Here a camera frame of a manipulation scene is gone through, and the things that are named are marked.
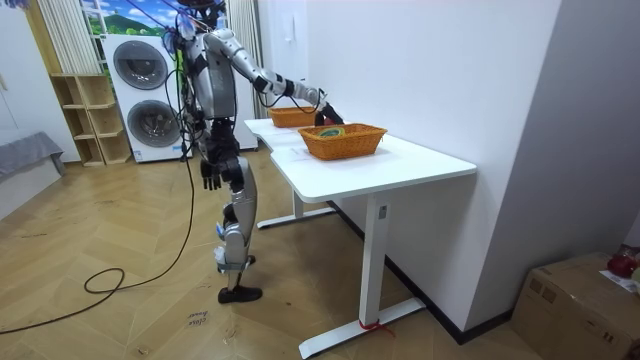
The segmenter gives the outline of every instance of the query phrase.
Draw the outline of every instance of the wooden shelf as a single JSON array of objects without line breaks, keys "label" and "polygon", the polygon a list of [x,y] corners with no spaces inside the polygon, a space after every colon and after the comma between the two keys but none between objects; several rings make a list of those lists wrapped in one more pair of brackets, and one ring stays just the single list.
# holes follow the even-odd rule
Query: wooden shelf
[{"label": "wooden shelf", "polygon": [[88,112],[98,137],[114,137],[122,132],[120,111],[115,106],[106,109],[90,109]]},{"label": "wooden shelf", "polygon": [[95,139],[96,136],[93,133],[84,133],[78,134],[73,137],[73,140],[87,140],[87,139]]},{"label": "wooden shelf", "polygon": [[104,74],[63,74],[63,73],[52,73],[49,74],[49,76],[51,77],[71,77],[71,78],[75,78],[75,77],[89,77],[89,76],[104,76]]},{"label": "wooden shelf", "polygon": [[114,104],[115,98],[109,79],[106,76],[87,76],[76,77],[84,103],[87,107],[104,106],[105,104]]},{"label": "wooden shelf", "polygon": [[122,134],[122,132],[123,132],[123,131],[124,131],[123,129],[120,129],[120,130],[118,130],[118,131],[105,132],[105,133],[98,134],[98,137],[99,137],[100,139],[108,138],[108,137],[116,137],[116,136],[118,136],[118,135]]},{"label": "wooden shelf", "polygon": [[95,138],[93,126],[84,109],[65,109],[63,112],[74,140]]},{"label": "wooden shelf", "polygon": [[80,88],[78,87],[78,83],[75,78],[52,77],[51,83],[53,84],[53,89],[58,97],[58,102],[60,102],[63,109],[65,109],[65,106],[66,109],[76,108],[76,106],[79,106],[80,109],[84,108],[82,95],[80,95]]},{"label": "wooden shelf", "polygon": [[67,110],[71,110],[71,109],[84,109],[84,105],[80,104],[80,105],[62,105],[63,109],[67,109]]},{"label": "wooden shelf", "polygon": [[51,74],[51,82],[84,166],[131,157],[120,110],[103,74]]},{"label": "wooden shelf", "polygon": [[95,139],[75,140],[83,166],[102,166],[102,152]]},{"label": "wooden shelf", "polygon": [[131,157],[131,150],[124,132],[115,137],[99,138],[99,141],[107,164],[122,164]]},{"label": "wooden shelf", "polygon": [[89,110],[100,110],[100,109],[108,109],[111,107],[115,107],[116,106],[116,102],[112,102],[109,104],[99,104],[99,105],[88,105],[87,109]]}]

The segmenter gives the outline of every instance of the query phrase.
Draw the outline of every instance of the table top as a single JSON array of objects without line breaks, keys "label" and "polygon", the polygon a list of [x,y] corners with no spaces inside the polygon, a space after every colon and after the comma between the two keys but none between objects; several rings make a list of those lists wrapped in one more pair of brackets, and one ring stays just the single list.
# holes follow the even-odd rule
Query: table top
[{"label": "table top", "polygon": [[476,166],[385,134],[375,154],[322,161],[307,150],[298,128],[277,128],[271,119],[245,120],[269,147],[271,160],[307,203],[396,189],[473,174]]}]

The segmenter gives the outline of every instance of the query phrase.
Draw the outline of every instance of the red cable tie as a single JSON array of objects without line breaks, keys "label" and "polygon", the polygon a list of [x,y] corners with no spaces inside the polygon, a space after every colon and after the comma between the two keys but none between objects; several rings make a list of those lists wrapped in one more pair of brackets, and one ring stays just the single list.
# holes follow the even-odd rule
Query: red cable tie
[{"label": "red cable tie", "polygon": [[363,325],[362,321],[358,320],[358,323],[360,324],[360,327],[363,330],[377,330],[377,329],[382,329],[386,332],[388,332],[389,334],[391,334],[391,336],[393,336],[394,338],[396,337],[396,334],[393,333],[393,330],[389,329],[388,327],[380,324],[380,320],[376,321],[375,323],[371,324],[371,325]]}]

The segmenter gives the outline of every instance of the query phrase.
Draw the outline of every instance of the robot leg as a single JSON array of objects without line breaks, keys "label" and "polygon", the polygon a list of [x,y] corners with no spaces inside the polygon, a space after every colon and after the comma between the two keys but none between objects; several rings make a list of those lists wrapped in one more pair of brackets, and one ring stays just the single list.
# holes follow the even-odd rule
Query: robot leg
[{"label": "robot leg", "polygon": [[248,255],[251,244],[251,231],[256,218],[257,192],[256,184],[249,162],[238,157],[238,165],[242,171],[242,189],[232,186],[231,203],[224,208],[224,230],[222,239],[225,246],[225,273],[229,276],[226,288],[220,290],[218,302],[248,302],[262,297],[262,290],[246,288],[240,285],[242,272],[252,263]]}]

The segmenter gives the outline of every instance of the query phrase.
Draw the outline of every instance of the woven basket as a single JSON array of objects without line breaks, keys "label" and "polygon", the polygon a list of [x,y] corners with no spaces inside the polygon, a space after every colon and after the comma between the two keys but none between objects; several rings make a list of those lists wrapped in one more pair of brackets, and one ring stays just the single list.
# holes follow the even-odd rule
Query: woven basket
[{"label": "woven basket", "polygon": [[302,112],[297,107],[293,108],[271,108],[269,109],[269,116],[273,120],[273,125],[276,127],[300,127],[300,126],[313,126],[316,113],[311,106],[303,106],[305,112]]},{"label": "woven basket", "polygon": [[[344,135],[318,136],[329,127],[344,128]],[[320,160],[345,159],[376,152],[386,129],[364,124],[329,125],[298,130],[309,152]]]}]

